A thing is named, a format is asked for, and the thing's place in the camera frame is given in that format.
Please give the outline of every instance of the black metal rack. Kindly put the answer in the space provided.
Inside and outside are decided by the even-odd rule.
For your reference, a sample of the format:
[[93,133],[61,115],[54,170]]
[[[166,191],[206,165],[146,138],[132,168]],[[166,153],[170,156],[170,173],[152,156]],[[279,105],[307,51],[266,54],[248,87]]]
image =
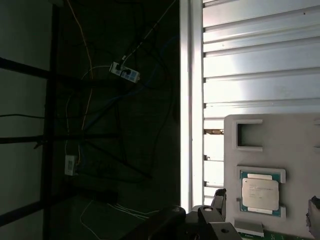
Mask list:
[[[42,145],[42,169],[41,169],[41,189],[40,200],[32,204],[20,207],[13,211],[0,215],[0,228],[4,225],[10,224],[14,221],[29,216],[37,211],[43,210],[43,239],[50,238],[50,219],[51,219],[51,206],[61,201],[64,201],[72,196],[71,192],[61,193],[59,195],[52,195],[52,168],[54,159],[54,142],[65,140],[89,140],[99,138],[117,138],[117,133],[104,133],[104,134],[78,134],[78,135],[55,135],[55,110],[56,110],[56,87],[57,82],[66,84],[78,83],[80,79],[68,77],[57,74],[57,52],[58,52],[58,37],[59,37],[59,11],[60,9],[52,6],[52,24],[51,24],[51,49],[50,49],[50,70],[43,70],[33,66],[21,64],[15,61],[7,60],[0,57],[0,68],[22,73],[29,76],[39,77],[46,79],[46,98],[45,98],[45,114],[44,114],[44,130],[43,135],[37,136],[24,136],[24,137],[4,137],[0,138],[0,144],[13,144],[13,143],[29,143],[36,142],[36,147]],[[135,170],[144,177],[150,178],[150,175],[144,173],[128,162],[110,155],[104,149],[95,146],[93,143],[88,142],[93,148],[104,152],[109,155],[113,160],[120,162],[124,166]]]

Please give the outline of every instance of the power strip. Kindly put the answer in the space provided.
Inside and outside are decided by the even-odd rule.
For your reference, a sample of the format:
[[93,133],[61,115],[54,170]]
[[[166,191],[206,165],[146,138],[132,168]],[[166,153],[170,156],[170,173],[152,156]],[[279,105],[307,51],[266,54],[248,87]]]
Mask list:
[[75,155],[65,155],[64,174],[68,176],[76,175],[76,159]]
[[113,64],[110,67],[110,72],[120,76],[121,74],[121,78],[126,79],[132,83],[137,83],[140,80],[140,73],[138,71],[135,71],[131,68],[128,68],[126,66],[122,66],[121,69],[117,69],[117,66],[119,65],[119,63],[117,62],[113,62]]

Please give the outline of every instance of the white cable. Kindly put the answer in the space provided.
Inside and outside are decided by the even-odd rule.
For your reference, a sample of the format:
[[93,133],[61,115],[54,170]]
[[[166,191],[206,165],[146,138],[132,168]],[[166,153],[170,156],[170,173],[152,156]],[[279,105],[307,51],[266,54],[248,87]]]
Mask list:
[[[67,135],[69,136],[69,119],[68,119],[68,106],[69,106],[69,102],[71,99],[72,94],[69,96],[68,101],[66,101],[66,105],[65,105],[65,118],[66,118],[66,129],[67,129]],[[64,153],[65,155],[67,155],[67,145],[68,145],[68,140],[65,141],[65,145],[64,145]]]
[[153,26],[153,28],[150,29],[150,31],[145,35],[144,39],[139,43],[139,45],[128,55],[128,56],[123,56],[123,63],[122,66],[125,65],[126,61],[128,60],[128,58],[130,58],[132,56],[132,54],[134,54],[138,48],[140,48],[140,46],[142,45],[143,41],[151,34],[151,32],[153,31],[153,29],[160,23],[160,21],[162,20],[162,18],[166,15],[166,13],[169,11],[169,9],[172,7],[172,5],[176,2],[177,0],[173,0],[173,2],[169,5],[169,7],[164,11],[164,13],[162,14],[162,16],[159,18],[159,20],[155,23],[155,25]]
[[[110,68],[111,65],[101,65],[101,66],[94,66],[93,68],[89,69],[81,78],[81,80],[83,80],[85,78],[85,76],[90,73],[93,69],[99,69],[99,68]],[[65,118],[66,118],[66,129],[67,129],[67,134],[69,135],[69,119],[68,119],[68,106],[69,106],[69,102],[71,99],[72,94],[69,96],[66,105],[65,105]],[[65,145],[64,145],[64,154],[67,155],[67,146],[68,146],[68,140],[65,141]]]
[[120,204],[116,204],[117,207],[123,209],[123,210],[128,210],[130,212],[134,212],[134,213],[138,213],[138,214],[143,214],[143,215],[149,215],[149,214],[154,214],[154,213],[157,213],[159,212],[158,210],[155,210],[155,211],[150,211],[150,212],[141,212],[141,211],[137,211],[137,210],[133,210],[133,209],[130,209],[130,208],[127,208],[127,207],[124,207],[124,206],[121,206]]
[[112,207],[113,209],[115,209],[115,210],[118,210],[118,211],[120,211],[120,212],[123,212],[123,213],[129,214],[129,215],[131,215],[131,216],[134,216],[134,217],[136,217],[137,219],[141,219],[141,220],[146,220],[146,219],[148,219],[147,216],[142,216],[142,215],[130,213],[130,212],[127,211],[127,210],[123,210],[123,209],[121,209],[121,208],[112,206],[111,204],[108,204],[108,205],[109,205],[110,207]]
[[93,200],[91,200],[89,202],[89,204],[84,208],[83,212],[81,213],[80,215],[80,223],[86,228],[88,229],[98,240],[103,240],[101,238],[98,237],[98,235],[90,228],[88,227],[87,225],[84,224],[84,222],[82,221],[82,216],[84,215],[84,213],[86,212],[87,208],[92,204]]

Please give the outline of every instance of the green circuit board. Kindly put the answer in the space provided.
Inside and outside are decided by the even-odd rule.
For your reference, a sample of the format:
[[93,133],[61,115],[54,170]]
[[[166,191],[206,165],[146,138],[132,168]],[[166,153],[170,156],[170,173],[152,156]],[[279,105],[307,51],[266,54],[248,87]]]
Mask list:
[[281,233],[264,231],[264,237],[254,236],[250,234],[240,233],[240,236],[244,240],[310,240],[311,238],[301,238],[298,236],[285,235]]

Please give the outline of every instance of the blue cable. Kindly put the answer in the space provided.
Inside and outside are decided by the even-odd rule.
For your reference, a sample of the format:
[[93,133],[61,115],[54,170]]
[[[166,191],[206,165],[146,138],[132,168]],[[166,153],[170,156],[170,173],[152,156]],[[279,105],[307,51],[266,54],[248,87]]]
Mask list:
[[[163,47],[161,48],[160,50],[160,56],[162,57],[163,54],[164,54],[164,51],[166,50],[166,48],[174,41],[176,40],[177,38],[179,38],[179,35],[176,35],[174,37],[172,37],[171,39],[169,39],[164,45]],[[156,66],[154,67],[148,81],[145,83],[146,86],[148,86],[148,84],[153,80],[157,70],[159,68],[159,63],[156,64]],[[124,98],[124,97],[129,97],[129,96],[132,96],[132,95],[135,95],[135,94],[138,94],[140,91],[142,91],[143,89],[145,88],[145,86],[142,86],[140,89],[136,90],[136,91],[132,91],[132,92],[129,92],[127,94],[124,94],[124,95],[119,95],[119,96],[116,96],[114,98],[111,98],[107,101],[107,103],[105,104],[105,108],[114,100],[117,100],[117,99],[120,99],[120,98]],[[101,113],[97,114],[96,117],[94,119],[92,119],[89,123],[87,123],[84,127],[84,129],[87,129],[97,118],[99,118],[101,115]],[[81,165],[81,168],[83,169],[83,167],[85,166],[86,164],[86,158],[85,158],[85,155],[84,155],[84,150],[83,150],[83,147],[80,145],[79,146],[80,148],[80,154],[81,154],[81,158],[82,158],[82,165]]]
[[[166,48],[168,47],[168,45],[171,44],[171,43],[172,43],[174,40],[176,40],[178,37],[179,37],[178,35],[172,37],[171,39],[169,39],[169,41],[167,41],[167,42],[163,45],[163,47],[162,47],[161,50],[160,50],[160,56],[161,56],[161,57],[163,56],[164,51],[166,50]],[[157,65],[155,66],[155,68],[153,69],[153,71],[152,71],[152,73],[151,73],[151,75],[150,75],[150,77],[149,77],[149,80],[145,83],[146,86],[148,86],[148,84],[153,80],[153,78],[154,78],[154,76],[155,76],[158,68],[159,68],[159,63],[157,63]],[[105,108],[106,108],[112,101],[117,100],[117,99],[120,99],[120,98],[129,97],[129,96],[138,94],[138,93],[139,93],[140,91],[142,91],[144,88],[145,88],[145,86],[142,86],[140,89],[138,89],[138,90],[136,90],[136,91],[132,91],[132,92],[129,92],[129,93],[127,93],[127,94],[119,95],[119,96],[116,96],[116,97],[114,97],[114,98],[109,99],[109,100],[107,101],[107,103],[105,104]],[[101,113],[98,113],[94,119],[92,119],[91,121],[89,121],[89,122],[85,125],[84,129],[87,129],[89,126],[91,126],[91,124],[92,124],[97,118],[99,118],[100,115],[101,115]]]

